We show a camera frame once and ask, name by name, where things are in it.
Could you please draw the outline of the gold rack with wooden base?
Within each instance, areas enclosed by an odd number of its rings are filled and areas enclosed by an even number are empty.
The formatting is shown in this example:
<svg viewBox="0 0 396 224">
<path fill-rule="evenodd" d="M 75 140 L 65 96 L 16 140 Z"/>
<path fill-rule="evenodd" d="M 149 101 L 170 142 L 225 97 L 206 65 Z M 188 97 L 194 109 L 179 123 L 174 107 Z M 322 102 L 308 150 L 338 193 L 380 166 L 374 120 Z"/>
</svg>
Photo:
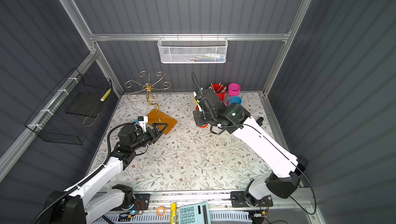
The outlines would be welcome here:
<svg viewBox="0 0 396 224">
<path fill-rule="evenodd" d="M 157 80 L 152 83 L 150 80 L 150 73 L 147 70 L 143 70 L 139 73 L 139 77 L 143 78 L 147 76 L 147 81 L 146 83 L 139 83 L 135 80 L 129 80 L 124 84 L 124 87 L 126 89 L 130 89 L 134 84 L 137 84 L 138 86 L 141 87 L 141 90 L 135 91 L 135 92 L 130 92 L 127 94 L 127 99 L 129 101 L 134 101 L 138 98 L 138 94 L 140 93 L 146 93 L 145 99 L 148 105 L 150 105 L 153 109 L 152 111 L 147 115 L 148 118 L 148 124 L 153 125 L 153 124 L 159 124 L 159 126 L 164 127 L 164 134 L 168 134 L 172 128 L 177 124 L 177 120 L 174 118 L 170 117 L 169 115 L 165 114 L 164 112 L 161 111 L 160 109 L 160 104 L 157 102 L 158 95 L 154 93 L 155 91 L 160 91 L 160 90 L 168 90 L 172 84 L 168 81 L 165 81 L 163 83 L 163 88 L 159 89 L 157 88 L 157 84 L 160 83 L 163 78 L 165 77 L 164 72 L 156 72 L 155 76 L 157 77 Z"/>
</svg>

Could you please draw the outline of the red-orange wine glass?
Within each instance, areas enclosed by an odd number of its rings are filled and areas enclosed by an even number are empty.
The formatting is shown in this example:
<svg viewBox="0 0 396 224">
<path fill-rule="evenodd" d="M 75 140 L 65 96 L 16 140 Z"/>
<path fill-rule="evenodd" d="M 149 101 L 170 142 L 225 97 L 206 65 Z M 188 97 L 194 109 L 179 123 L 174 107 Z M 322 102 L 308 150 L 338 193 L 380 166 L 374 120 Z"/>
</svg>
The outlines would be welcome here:
<svg viewBox="0 0 396 224">
<path fill-rule="evenodd" d="M 200 128 L 206 128 L 207 126 L 208 126 L 208 124 L 205 124 L 203 126 L 200 126 Z"/>
</svg>

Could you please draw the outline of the blue wine glass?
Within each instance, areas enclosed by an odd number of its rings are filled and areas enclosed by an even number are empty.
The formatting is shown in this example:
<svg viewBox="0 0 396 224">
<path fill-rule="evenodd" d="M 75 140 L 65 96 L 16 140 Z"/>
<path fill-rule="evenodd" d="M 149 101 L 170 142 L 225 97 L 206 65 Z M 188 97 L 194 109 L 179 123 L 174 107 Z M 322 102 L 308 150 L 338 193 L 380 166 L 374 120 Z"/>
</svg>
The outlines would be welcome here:
<svg viewBox="0 0 396 224">
<path fill-rule="evenodd" d="M 242 99 L 239 96 L 231 96 L 228 100 L 228 105 L 230 105 L 232 103 L 241 104 Z"/>
</svg>

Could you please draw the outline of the pink wine glass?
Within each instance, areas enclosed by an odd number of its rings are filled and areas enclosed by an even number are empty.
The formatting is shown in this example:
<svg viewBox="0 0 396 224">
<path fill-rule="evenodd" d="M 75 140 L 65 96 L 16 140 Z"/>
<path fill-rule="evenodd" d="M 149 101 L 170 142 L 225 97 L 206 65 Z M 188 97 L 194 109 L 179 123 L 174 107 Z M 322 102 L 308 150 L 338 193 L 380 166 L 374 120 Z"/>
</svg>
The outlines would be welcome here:
<svg viewBox="0 0 396 224">
<path fill-rule="evenodd" d="M 228 86 L 228 96 L 233 97 L 233 96 L 238 96 L 241 91 L 241 86 L 237 83 L 231 83 Z"/>
</svg>

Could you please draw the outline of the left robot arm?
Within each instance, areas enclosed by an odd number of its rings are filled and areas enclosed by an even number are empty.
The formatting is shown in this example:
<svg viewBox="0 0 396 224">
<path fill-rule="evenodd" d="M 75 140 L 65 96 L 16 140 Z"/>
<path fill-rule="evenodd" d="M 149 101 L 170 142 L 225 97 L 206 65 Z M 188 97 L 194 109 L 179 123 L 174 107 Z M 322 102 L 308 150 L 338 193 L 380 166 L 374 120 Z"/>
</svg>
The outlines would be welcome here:
<svg viewBox="0 0 396 224">
<path fill-rule="evenodd" d="M 125 170 L 136 151 L 155 144 L 168 128 L 167 123 L 153 123 L 139 117 L 137 122 L 124 123 L 115 127 L 119 130 L 119 141 L 115 147 L 108 146 L 103 164 L 63 192 L 54 191 L 45 202 L 43 210 L 34 218 L 34 224 L 91 224 L 115 209 L 124 211 L 142 210 L 133 189 L 117 184 L 100 197 L 96 193 L 114 176 Z"/>
</svg>

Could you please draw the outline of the red pen cup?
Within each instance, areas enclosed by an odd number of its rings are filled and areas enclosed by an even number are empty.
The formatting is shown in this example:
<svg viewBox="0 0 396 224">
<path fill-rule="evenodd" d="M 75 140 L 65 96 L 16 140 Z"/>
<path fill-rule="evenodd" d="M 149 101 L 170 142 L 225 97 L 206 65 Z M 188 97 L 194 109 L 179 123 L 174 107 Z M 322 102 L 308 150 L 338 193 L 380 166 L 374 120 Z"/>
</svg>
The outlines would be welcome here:
<svg viewBox="0 0 396 224">
<path fill-rule="evenodd" d="M 211 83 L 209 89 L 213 90 L 221 101 L 224 101 L 226 86 L 222 83 Z"/>
</svg>

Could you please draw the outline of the black stapler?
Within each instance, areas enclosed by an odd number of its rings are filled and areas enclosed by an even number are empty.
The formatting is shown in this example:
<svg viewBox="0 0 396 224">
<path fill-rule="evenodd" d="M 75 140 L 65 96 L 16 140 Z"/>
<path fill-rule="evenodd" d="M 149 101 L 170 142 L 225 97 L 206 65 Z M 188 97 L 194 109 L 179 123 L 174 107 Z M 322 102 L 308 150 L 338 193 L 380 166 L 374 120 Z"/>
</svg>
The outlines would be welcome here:
<svg viewBox="0 0 396 224">
<path fill-rule="evenodd" d="M 256 122 L 259 126 L 261 126 L 263 124 L 264 118 L 263 117 L 259 117 Z"/>
</svg>

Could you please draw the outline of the yellow marker in basket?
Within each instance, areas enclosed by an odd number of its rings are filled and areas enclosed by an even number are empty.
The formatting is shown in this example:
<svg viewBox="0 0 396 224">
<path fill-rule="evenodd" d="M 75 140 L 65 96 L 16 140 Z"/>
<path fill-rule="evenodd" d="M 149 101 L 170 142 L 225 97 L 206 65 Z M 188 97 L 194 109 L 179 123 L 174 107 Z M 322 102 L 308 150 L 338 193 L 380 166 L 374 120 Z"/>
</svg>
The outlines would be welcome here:
<svg viewBox="0 0 396 224">
<path fill-rule="evenodd" d="M 106 98 L 109 96 L 109 94 L 111 93 L 111 91 L 112 91 L 111 88 L 108 89 L 108 90 L 102 95 L 102 97 L 100 98 L 100 101 L 101 101 L 101 102 L 104 102 L 104 101 L 106 100 Z"/>
</svg>

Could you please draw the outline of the yellow glue stick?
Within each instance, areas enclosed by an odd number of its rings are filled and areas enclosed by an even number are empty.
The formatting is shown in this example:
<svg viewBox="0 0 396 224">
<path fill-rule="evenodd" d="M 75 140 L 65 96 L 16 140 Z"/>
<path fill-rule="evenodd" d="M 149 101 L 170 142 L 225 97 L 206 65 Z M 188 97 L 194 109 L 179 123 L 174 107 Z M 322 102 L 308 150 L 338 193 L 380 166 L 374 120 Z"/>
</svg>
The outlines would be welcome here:
<svg viewBox="0 0 396 224">
<path fill-rule="evenodd" d="M 176 217 L 177 217 L 177 205 L 174 202 L 170 206 L 170 224 L 176 224 Z"/>
</svg>

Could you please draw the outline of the orange rubber band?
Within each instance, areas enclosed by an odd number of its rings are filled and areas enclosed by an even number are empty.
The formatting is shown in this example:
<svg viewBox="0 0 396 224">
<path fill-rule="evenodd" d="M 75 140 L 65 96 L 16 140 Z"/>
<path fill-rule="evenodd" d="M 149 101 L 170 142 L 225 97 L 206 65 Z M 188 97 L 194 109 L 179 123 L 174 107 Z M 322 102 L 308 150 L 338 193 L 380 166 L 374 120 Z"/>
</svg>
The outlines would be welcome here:
<svg viewBox="0 0 396 224">
<path fill-rule="evenodd" d="M 164 206 L 159 206 L 159 207 L 156 209 L 156 215 L 157 215 L 158 217 L 162 217 L 162 216 L 164 216 L 164 215 L 166 214 L 166 211 L 167 211 L 167 209 L 166 209 Z"/>
</svg>

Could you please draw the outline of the calculator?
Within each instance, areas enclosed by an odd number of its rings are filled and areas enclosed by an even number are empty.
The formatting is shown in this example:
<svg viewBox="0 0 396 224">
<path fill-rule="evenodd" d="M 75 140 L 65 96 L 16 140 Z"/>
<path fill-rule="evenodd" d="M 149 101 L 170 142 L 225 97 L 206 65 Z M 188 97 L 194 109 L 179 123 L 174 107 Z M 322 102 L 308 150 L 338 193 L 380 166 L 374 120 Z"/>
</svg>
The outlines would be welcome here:
<svg viewBox="0 0 396 224">
<path fill-rule="evenodd" d="M 179 224 L 211 224 L 208 203 L 200 202 L 179 207 L 177 220 Z"/>
</svg>

